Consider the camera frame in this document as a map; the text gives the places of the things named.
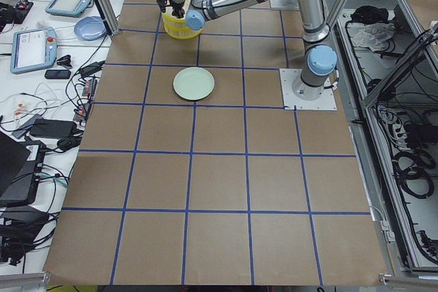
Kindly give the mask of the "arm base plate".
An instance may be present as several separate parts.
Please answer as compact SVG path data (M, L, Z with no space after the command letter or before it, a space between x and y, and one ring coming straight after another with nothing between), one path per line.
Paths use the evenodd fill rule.
M299 11L298 0L270 0L272 10L293 10Z
M302 82L300 68L280 68L283 107L298 111L336 111L337 106L330 78L324 85L309 87Z

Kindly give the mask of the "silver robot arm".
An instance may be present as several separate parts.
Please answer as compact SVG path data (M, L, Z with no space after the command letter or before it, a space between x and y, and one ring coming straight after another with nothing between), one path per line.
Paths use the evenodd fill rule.
M306 64L293 82L294 93L301 99L315 100L322 94L326 79L335 69L337 56L326 42L331 27L322 0L296 1L302 21ZM274 10L285 10L290 0L157 0L162 12L171 7L172 15L183 18L186 26L194 31L202 30L207 21L260 3L269 3Z

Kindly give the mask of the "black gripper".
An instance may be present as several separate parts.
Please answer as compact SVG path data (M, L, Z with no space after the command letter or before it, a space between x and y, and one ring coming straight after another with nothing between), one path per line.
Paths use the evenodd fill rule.
M185 2L183 1L182 3L177 3L171 1L170 4L172 7L172 14L175 14L176 18L182 18L182 14L185 14L185 10L184 10Z

